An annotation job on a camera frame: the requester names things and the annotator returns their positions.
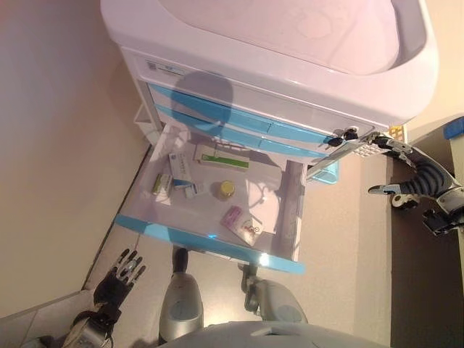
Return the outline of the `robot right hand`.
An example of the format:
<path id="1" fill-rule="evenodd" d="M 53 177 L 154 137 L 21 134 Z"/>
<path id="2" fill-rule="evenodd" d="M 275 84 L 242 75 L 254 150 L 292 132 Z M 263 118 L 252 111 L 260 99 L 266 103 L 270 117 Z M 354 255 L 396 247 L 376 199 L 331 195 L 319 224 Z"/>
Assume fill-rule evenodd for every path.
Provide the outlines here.
<path id="1" fill-rule="evenodd" d="M 407 163 L 415 176 L 401 183 L 373 186 L 368 190 L 370 194 L 413 194 L 436 199 L 452 186 L 454 178 L 447 170 L 417 147 L 387 136 L 376 136 L 371 143 Z"/>

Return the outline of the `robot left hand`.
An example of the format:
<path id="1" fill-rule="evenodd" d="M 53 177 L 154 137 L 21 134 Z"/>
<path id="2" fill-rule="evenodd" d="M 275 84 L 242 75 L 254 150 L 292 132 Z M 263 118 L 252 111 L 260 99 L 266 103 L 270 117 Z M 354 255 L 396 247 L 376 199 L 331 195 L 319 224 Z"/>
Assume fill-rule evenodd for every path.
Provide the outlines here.
<path id="1" fill-rule="evenodd" d="M 119 308 L 146 270 L 142 261 L 143 257 L 136 250 L 125 249 L 96 287 L 94 304 Z"/>

